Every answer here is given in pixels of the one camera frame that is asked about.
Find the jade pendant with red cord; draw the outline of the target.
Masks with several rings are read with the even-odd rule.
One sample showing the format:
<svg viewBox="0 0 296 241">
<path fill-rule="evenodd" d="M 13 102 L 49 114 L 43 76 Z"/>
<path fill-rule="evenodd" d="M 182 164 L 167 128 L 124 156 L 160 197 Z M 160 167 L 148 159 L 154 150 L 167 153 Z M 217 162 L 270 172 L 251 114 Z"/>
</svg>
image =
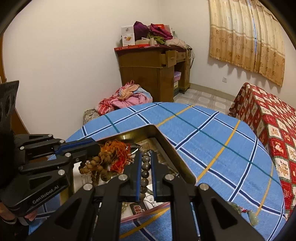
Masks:
<svg viewBox="0 0 296 241">
<path fill-rule="evenodd" d="M 259 224 L 259 219 L 258 219 L 257 215 L 255 214 L 255 212 L 253 212 L 250 209 L 245 209 L 243 207 L 239 207 L 239 208 L 240 208 L 241 213 L 244 213 L 244 214 L 248 215 L 250 224 L 252 226 L 257 226 Z"/>
</svg>

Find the pink metal jewelry tin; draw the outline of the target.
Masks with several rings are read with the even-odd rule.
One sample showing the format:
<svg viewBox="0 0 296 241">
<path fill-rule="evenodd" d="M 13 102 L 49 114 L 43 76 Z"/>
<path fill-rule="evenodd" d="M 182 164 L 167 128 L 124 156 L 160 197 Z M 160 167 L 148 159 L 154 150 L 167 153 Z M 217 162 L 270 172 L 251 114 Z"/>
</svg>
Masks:
<svg viewBox="0 0 296 241">
<path fill-rule="evenodd" d="M 149 150 L 156 154 L 158 163 L 165 165 L 171 175 L 189 184 L 196 183 L 195 175 L 177 153 L 172 140 L 165 137 L 155 125 L 117 133 L 96 143 L 100 145 L 98 156 L 80 162 L 79 167 L 81 174 L 91 174 L 93 185 L 106 184 L 111 178 L 122 174 L 134 162 L 137 153 L 148 157 Z"/>
</svg>

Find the green jade bangle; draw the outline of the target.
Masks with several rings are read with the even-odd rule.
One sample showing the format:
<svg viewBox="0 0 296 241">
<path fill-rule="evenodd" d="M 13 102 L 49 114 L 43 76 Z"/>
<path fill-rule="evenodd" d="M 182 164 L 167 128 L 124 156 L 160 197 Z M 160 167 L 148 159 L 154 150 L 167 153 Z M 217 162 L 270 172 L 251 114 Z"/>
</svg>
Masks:
<svg viewBox="0 0 296 241">
<path fill-rule="evenodd" d="M 241 215 L 241 213 L 242 213 L 242 209 L 241 209 L 241 207 L 239 206 L 239 205 L 237 205 L 236 203 L 234 203 L 234 202 L 227 202 L 235 211 L 237 211 L 238 212 L 238 214 L 239 215 Z"/>
</svg>

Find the blue plaid tablecloth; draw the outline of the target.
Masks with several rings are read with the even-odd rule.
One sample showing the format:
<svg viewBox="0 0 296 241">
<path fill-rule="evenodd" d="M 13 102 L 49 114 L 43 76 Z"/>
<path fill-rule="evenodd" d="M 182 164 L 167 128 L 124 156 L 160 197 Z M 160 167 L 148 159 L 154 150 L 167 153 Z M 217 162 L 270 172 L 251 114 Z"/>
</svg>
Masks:
<svg viewBox="0 0 296 241">
<path fill-rule="evenodd" d="M 100 140 L 148 124 L 158 127 L 199 183 L 258 218 L 256 230 L 273 240 L 285 224 L 275 166 L 251 128 L 201 106 L 156 102 L 115 110 L 90 121 L 68 141 Z"/>
</svg>

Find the pile of clothes on floor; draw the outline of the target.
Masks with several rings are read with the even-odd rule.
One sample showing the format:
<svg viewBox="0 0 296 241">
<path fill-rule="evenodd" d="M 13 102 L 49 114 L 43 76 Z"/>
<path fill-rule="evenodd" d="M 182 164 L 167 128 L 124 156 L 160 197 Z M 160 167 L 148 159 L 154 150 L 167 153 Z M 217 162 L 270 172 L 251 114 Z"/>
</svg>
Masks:
<svg viewBox="0 0 296 241">
<path fill-rule="evenodd" d="M 117 109 L 151 102 L 153 102 L 151 94 L 132 80 L 119 88 L 111 97 L 100 101 L 95 108 L 86 110 L 83 114 L 83 124 Z"/>
</svg>

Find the red patchwork bed cover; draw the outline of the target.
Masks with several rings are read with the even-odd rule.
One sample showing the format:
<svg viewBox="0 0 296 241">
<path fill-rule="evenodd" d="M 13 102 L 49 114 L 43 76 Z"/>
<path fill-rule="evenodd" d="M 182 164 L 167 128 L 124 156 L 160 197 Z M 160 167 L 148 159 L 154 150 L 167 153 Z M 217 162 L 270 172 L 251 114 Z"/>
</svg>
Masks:
<svg viewBox="0 0 296 241">
<path fill-rule="evenodd" d="M 228 114 L 247 123 L 267 149 L 280 178 L 285 217 L 289 218 L 295 207 L 295 108 L 246 82 Z"/>
</svg>

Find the brown wooden desk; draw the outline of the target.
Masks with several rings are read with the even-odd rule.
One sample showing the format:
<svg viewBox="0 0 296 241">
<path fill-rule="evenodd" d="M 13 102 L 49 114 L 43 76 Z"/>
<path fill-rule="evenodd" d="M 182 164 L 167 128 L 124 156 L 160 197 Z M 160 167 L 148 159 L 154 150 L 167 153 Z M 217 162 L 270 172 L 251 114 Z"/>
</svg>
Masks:
<svg viewBox="0 0 296 241">
<path fill-rule="evenodd" d="M 133 81 L 148 91 L 153 101 L 173 101 L 175 72 L 181 74 L 177 90 L 185 93 L 190 87 L 191 47 L 134 45 L 114 48 L 114 52 L 122 85 Z"/>
</svg>

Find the white product box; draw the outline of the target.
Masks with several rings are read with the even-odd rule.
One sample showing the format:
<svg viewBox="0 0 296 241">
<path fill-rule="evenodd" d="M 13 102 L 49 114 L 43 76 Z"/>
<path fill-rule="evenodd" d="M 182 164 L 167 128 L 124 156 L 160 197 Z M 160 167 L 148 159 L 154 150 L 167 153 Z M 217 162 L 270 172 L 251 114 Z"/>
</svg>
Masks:
<svg viewBox="0 0 296 241">
<path fill-rule="evenodd" d="M 121 37 L 123 47 L 135 45 L 133 25 L 121 27 Z"/>
</svg>

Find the clothes heap on desk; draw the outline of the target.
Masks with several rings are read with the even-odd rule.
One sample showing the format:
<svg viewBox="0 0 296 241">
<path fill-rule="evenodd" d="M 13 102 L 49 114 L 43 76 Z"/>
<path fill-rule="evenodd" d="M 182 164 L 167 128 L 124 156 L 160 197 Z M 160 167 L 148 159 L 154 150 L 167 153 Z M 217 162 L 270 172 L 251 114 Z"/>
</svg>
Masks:
<svg viewBox="0 0 296 241">
<path fill-rule="evenodd" d="M 165 25 L 150 24 L 144 25 L 136 21 L 133 25 L 135 44 L 149 44 L 150 39 L 154 39 L 157 44 L 180 47 L 187 49 L 188 45 L 181 39 L 174 37 L 170 31 L 165 29 Z"/>
</svg>

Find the beige patterned window curtain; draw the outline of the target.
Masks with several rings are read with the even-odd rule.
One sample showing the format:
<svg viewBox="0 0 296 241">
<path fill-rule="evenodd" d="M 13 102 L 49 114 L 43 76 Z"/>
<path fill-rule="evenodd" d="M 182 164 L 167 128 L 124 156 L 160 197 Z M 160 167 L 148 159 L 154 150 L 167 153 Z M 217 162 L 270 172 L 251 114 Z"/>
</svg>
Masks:
<svg viewBox="0 0 296 241">
<path fill-rule="evenodd" d="M 281 25 L 260 1 L 209 1 L 212 58 L 261 74 L 278 86 L 285 75 Z"/>
</svg>

